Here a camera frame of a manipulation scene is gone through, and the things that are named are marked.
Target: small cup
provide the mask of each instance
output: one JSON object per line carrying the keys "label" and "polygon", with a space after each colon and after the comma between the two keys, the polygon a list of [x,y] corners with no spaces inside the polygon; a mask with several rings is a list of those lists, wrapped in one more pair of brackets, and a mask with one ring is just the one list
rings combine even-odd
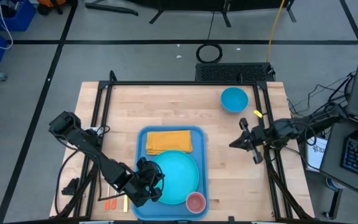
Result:
{"label": "small cup", "polygon": [[206,200],[203,194],[193,192],[187,196],[186,207],[194,214],[200,213],[205,209]]}

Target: yellow cable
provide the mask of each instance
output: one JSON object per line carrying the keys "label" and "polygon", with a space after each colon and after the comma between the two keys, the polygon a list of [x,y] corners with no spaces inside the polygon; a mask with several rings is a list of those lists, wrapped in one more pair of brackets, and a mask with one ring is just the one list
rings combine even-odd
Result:
{"label": "yellow cable", "polygon": [[267,62],[270,62],[270,53],[272,51],[272,40],[273,40],[273,36],[274,36],[274,30],[276,29],[276,24],[277,24],[278,18],[280,17],[281,10],[283,9],[284,2],[285,2],[285,0],[283,0],[281,2],[280,9],[278,10],[278,13],[276,16],[276,20],[274,21],[272,32],[270,33],[270,39],[268,40],[268,53],[267,53],[267,60],[266,60]]}

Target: yellow towel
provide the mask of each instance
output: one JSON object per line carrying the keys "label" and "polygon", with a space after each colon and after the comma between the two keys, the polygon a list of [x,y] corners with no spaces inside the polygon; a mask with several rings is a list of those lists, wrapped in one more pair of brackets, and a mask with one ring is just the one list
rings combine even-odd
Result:
{"label": "yellow towel", "polygon": [[148,155],[157,155],[167,150],[192,152],[190,130],[147,133],[146,151]]}

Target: wooden table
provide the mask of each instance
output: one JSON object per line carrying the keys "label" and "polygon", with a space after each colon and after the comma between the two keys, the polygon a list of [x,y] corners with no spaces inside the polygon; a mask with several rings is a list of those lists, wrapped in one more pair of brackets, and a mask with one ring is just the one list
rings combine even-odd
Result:
{"label": "wooden table", "polygon": [[[75,114],[81,119],[83,128],[90,125],[97,87],[98,82],[82,84]],[[253,114],[253,110],[256,110],[253,88],[240,87],[249,96],[249,105],[240,114],[223,111],[220,96],[225,88],[227,86],[113,86],[107,120],[111,130],[105,135],[103,152],[134,168],[137,135],[142,128],[148,125],[197,125],[206,134],[208,155],[209,212],[202,221],[226,221],[228,216],[234,216],[236,221],[274,220],[265,164],[255,165],[251,152],[229,147],[229,143],[241,134],[238,125],[241,117],[247,118],[250,128],[258,125],[258,118]],[[283,83],[268,83],[268,92],[274,119],[289,118]],[[262,91],[259,95],[264,108]],[[296,141],[290,141],[288,146],[298,150]],[[71,149],[66,149],[64,160],[71,153]],[[282,150],[281,154],[289,191],[306,213],[313,217],[313,207],[299,155],[288,150]],[[60,191],[72,178],[81,175],[83,158],[82,153],[75,155],[62,173],[58,196],[60,210],[71,199],[71,196],[61,195]],[[105,197],[107,185],[104,179],[102,188],[102,196]],[[277,194],[281,216],[285,217],[283,198],[278,188]],[[93,220],[137,219],[131,210],[131,203],[127,213],[122,211],[122,197],[117,200],[116,210],[105,210],[104,202],[96,201],[98,195],[99,189],[96,187],[91,217]],[[81,215],[85,214],[86,201],[87,198],[83,200]]]}

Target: gray floor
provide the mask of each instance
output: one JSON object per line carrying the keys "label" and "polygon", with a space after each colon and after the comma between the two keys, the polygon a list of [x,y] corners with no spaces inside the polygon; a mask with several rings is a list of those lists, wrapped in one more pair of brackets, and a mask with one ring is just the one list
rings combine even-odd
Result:
{"label": "gray floor", "polygon": [[[358,1],[347,0],[358,25]],[[68,40],[164,40],[207,39],[211,12],[164,12],[150,25],[156,10],[123,1],[109,4],[131,7],[139,17],[85,9],[78,6]],[[14,32],[15,40],[58,40],[67,19],[53,12],[36,15],[27,32]],[[229,13],[232,28],[221,14],[214,15],[210,39],[266,40],[276,9]],[[277,25],[277,40],[356,40],[338,0],[296,0],[292,23],[283,11]],[[63,110],[75,109],[81,82],[106,80],[114,70],[119,80],[194,80],[195,52],[199,45],[64,45],[47,99],[35,130],[22,174],[17,183],[5,222],[47,218],[63,158],[63,147],[47,132],[47,125]],[[0,204],[29,128],[45,82],[56,45],[15,45],[8,50],[0,71],[9,78],[0,82]],[[264,62],[267,45],[222,45],[221,62]],[[201,56],[218,53],[205,48]],[[356,69],[358,45],[274,45],[271,56],[277,80],[297,103],[307,97],[317,83],[328,85]],[[330,92],[311,100],[310,113],[323,104]],[[306,108],[306,102],[297,106]],[[322,218],[333,192],[321,175],[306,172],[313,208]],[[358,223],[358,194],[345,190],[336,221]]]}

